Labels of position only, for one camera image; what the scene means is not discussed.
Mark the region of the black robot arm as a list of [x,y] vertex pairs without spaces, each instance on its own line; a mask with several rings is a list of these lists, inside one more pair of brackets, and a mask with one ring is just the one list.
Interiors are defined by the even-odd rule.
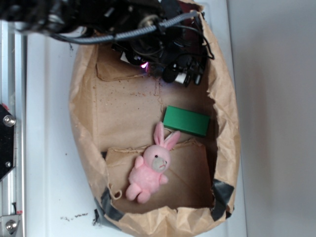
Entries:
[[200,84],[214,59],[198,11],[178,0],[3,0],[0,17],[23,33],[110,43],[122,61],[167,83]]

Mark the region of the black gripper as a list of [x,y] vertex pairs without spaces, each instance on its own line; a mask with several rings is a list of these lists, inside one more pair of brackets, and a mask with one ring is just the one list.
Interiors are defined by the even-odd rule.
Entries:
[[98,76],[126,79],[146,73],[167,83],[200,84],[205,63],[196,8],[178,0],[106,0],[100,7],[102,31],[132,36],[99,46]]

